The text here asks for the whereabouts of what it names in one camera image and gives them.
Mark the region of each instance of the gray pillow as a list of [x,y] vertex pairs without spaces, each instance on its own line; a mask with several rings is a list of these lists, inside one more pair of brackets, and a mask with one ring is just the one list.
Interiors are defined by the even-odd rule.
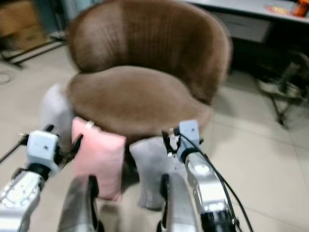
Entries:
[[71,129],[74,114],[71,104],[60,84],[53,85],[43,97],[40,108],[41,128],[48,124],[55,126],[53,132],[60,137],[60,151],[64,154],[71,149]]
[[177,172],[186,178],[184,164],[177,158],[168,157],[162,137],[144,139],[131,144],[130,153],[136,162],[140,176],[139,206],[160,209],[164,199],[160,194],[161,177],[165,173]]

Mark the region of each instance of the orange object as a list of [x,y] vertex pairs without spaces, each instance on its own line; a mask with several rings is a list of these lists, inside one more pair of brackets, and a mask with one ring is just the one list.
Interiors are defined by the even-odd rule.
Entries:
[[298,17],[305,17],[309,11],[309,0],[298,0],[295,3],[292,14]]

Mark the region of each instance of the tiled floor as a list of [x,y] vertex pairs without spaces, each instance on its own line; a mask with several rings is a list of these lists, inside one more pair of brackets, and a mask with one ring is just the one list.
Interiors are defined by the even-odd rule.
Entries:
[[[44,92],[76,73],[65,48],[25,63],[23,71],[0,63],[14,80],[0,86],[0,156],[18,139],[18,132],[40,126]],[[256,232],[309,231],[309,108],[298,110],[290,129],[275,121],[272,108],[250,76],[233,72],[216,98],[215,114],[203,133],[204,149],[234,187]],[[0,166],[0,186],[25,162],[21,148]],[[31,221],[32,232],[54,232],[72,179],[70,165],[52,178]],[[139,185],[124,193],[121,203],[100,203],[107,232],[155,232],[160,213],[137,208]],[[237,215],[243,218],[237,206]],[[242,223],[243,231],[248,231]]]

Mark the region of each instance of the desk drawer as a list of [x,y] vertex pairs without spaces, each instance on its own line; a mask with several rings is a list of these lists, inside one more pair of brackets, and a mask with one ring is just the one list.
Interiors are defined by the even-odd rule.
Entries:
[[267,36],[270,22],[233,14],[212,12],[227,27],[232,37],[262,43]]

